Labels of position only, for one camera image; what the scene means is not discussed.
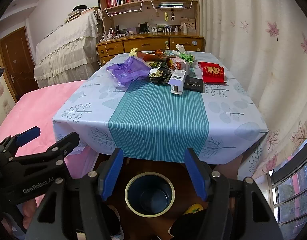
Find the person's left hand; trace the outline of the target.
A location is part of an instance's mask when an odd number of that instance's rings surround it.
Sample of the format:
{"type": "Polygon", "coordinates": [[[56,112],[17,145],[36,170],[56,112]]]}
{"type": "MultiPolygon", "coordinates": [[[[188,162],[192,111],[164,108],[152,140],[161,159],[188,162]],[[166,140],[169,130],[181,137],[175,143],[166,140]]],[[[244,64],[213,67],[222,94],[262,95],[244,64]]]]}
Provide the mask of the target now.
{"type": "Polygon", "coordinates": [[[29,228],[29,225],[35,215],[36,210],[37,210],[37,202],[35,198],[23,203],[23,213],[24,213],[23,226],[25,229],[29,228]]]}

